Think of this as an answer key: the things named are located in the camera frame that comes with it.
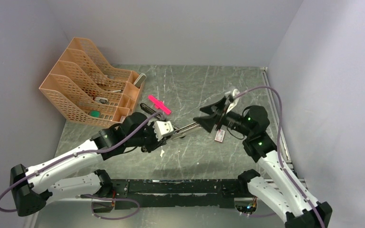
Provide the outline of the red white staple box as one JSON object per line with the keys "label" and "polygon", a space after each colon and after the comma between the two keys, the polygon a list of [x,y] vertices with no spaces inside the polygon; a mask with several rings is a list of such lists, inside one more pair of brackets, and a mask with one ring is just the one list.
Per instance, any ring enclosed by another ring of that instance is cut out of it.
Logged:
{"label": "red white staple box", "polygon": [[214,140],[215,140],[216,142],[223,143],[223,141],[224,141],[224,137],[225,137],[225,133],[226,133],[226,131],[225,131],[225,130],[223,130],[223,129],[219,129],[219,130],[216,132],[216,135],[215,135]]}

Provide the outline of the black stapler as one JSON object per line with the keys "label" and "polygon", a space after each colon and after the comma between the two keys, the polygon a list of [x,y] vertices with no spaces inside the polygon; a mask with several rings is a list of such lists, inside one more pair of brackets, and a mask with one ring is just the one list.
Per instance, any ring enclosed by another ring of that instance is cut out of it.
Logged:
{"label": "black stapler", "polygon": [[183,138],[186,135],[201,128],[198,123],[192,123],[179,128],[170,121],[167,121],[167,119],[162,114],[157,114],[155,118],[158,121],[154,124],[154,129],[156,136],[160,139],[174,140],[177,138]]}

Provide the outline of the pink plastic staple remover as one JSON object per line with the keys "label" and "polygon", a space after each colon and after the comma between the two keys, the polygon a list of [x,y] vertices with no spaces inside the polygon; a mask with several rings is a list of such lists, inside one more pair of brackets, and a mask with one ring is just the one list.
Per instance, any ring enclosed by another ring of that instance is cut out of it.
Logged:
{"label": "pink plastic staple remover", "polygon": [[158,100],[153,95],[148,95],[148,99],[154,104],[155,108],[160,109],[166,115],[170,115],[172,113],[172,111],[167,106],[165,106],[162,101]]}

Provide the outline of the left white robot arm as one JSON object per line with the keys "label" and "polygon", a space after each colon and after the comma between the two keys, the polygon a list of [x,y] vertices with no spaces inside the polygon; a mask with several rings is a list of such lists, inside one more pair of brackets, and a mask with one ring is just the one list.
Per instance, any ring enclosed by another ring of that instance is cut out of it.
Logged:
{"label": "left white robot arm", "polygon": [[141,147],[151,152],[162,146],[174,133],[169,121],[150,121],[135,112],[122,123],[100,130],[78,147],[38,165],[18,164],[10,170],[11,193],[15,212],[29,216],[59,199],[76,195],[96,195],[102,198],[112,193],[111,178],[104,170],[86,176],[68,176],[84,167],[126,153],[128,147]]}

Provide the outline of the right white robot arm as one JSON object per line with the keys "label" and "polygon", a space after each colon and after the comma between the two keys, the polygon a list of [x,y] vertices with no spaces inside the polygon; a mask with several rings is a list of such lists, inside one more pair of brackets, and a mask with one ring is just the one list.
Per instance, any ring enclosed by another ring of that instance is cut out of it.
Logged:
{"label": "right white robot arm", "polygon": [[200,108],[205,116],[193,120],[209,133],[226,126],[242,134],[246,154],[266,171],[277,186],[272,187],[257,171],[249,170],[238,176],[239,194],[244,197],[252,194],[263,201],[287,228],[328,227],[333,212],[331,206],[314,197],[284,161],[266,132],[270,124],[266,109],[251,105],[238,114],[232,111],[235,104],[231,97],[224,97]]}

